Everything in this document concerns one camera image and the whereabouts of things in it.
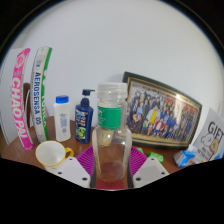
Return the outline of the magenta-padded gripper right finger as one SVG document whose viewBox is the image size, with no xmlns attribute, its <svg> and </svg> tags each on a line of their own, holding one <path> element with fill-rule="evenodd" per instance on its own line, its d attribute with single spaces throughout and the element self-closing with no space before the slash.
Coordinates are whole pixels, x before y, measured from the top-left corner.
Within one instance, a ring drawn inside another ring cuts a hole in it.
<svg viewBox="0 0 224 224">
<path fill-rule="evenodd" d="M 140 188 L 169 175 L 156 157 L 147 157 L 137 148 L 131 149 L 129 169 L 134 188 Z"/>
</svg>

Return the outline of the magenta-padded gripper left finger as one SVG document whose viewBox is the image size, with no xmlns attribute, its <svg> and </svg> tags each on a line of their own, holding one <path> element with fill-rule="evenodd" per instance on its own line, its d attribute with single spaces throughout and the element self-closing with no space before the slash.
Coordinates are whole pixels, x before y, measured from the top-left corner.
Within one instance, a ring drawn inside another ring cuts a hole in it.
<svg viewBox="0 0 224 224">
<path fill-rule="evenodd" d="M 56 167 L 47 167 L 46 170 L 76 185 L 89 188 L 94 173 L 93 148 L 89 147 L 77 157 L 68 157 Z"/>
</svg>

